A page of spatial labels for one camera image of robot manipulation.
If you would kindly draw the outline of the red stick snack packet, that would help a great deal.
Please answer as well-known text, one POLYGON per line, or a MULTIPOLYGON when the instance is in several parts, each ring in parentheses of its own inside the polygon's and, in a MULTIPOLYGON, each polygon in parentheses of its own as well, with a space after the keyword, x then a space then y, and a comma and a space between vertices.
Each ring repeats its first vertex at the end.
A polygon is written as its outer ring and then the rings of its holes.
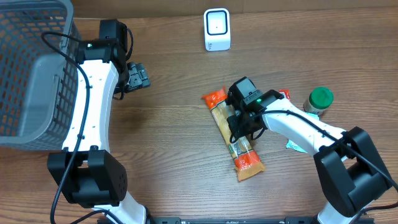
POLYGON ((288 89, 281 89, 279 90, 279 93, 282 94, 289 101, 291 100, 290 91, 288 89))

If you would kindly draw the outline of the green wet wipes packet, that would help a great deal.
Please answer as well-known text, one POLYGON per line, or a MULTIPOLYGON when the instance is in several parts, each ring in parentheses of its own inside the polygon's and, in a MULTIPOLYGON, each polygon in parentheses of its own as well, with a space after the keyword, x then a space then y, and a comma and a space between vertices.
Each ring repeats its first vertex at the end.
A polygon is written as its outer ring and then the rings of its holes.
MULTIPOLYGON (((313 117, 316 120, 320 119, 319 115, 317 115, 317 114, 308 113, 308 112, 306 112, 306 114, 308 114, 309 116, 313 117)), ((291 139, 289 139, 287 141, 286 148, 287 149, 293 149, 293 150, 298 151, 298 152, 306 153, 306 151, 304 149, 302 149, 299 145, 294 143, 291 139)))

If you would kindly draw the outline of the green lid glass jar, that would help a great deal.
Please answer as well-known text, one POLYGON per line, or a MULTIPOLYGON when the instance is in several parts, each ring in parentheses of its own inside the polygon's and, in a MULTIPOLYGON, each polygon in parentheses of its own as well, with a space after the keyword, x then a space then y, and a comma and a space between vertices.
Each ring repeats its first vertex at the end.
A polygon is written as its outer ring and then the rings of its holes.
POLYGON ((303 104, 306 112, 320 115, 333 103, 334 96, 327 87, 317 87, 309 95, 303 104))

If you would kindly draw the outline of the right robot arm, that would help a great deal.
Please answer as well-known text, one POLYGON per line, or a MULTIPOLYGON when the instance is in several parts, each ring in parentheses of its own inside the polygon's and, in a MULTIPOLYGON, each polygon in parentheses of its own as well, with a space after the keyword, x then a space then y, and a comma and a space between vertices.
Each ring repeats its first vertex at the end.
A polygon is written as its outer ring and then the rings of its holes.
POLYGON ((228 118, 230 142, 270 130, 292 140, 313 157, 324 208, 305 223, 369 223, 362 215, 397 204, 371 206, 390 188, 396 188, 370 135, 359 127, 349 131, 317 120, 275 90, 263 93, 243 77, 233 83, 226 98, 235 114, 228 118))

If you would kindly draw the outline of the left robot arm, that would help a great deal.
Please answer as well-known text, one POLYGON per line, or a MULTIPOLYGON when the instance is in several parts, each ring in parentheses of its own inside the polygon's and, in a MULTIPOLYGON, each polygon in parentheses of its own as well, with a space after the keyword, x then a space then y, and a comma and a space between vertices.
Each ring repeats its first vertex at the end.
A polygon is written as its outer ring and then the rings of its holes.
POLYGON ((127 191, 125 167, 110 153, 109 119, 114 95, 147 88, 150 80, 143 64, 130 62, 131 30, 116 19, 99 25, 99 37, 79 40, 73 58, 78 88, 72 121, 61 152, 50 153, 47 168, 58 185, 50 222, 55 223, 58 200, 91 212, 77 223, 102 213, 108 223, 152 223, 148 209, 127 191))

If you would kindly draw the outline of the orange spaghetti packet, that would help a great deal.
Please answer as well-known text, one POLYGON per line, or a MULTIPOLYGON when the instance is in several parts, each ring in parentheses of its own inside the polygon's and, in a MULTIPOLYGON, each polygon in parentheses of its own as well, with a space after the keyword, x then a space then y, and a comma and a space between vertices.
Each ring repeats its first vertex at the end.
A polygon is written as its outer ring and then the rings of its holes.
POLYGON ((225 88, 202 95, 201 99, 205 101, 224 138, 235 164, 238 181, 246 180, 260 172, 264 172, 266 167, 257 152, 251 147, 247 137, 241 137, 235 143, 230 142, 232 132, 227 119, 234 115, 234 110, 231 105, 227 105, 225 102, 227 99, 225 88))

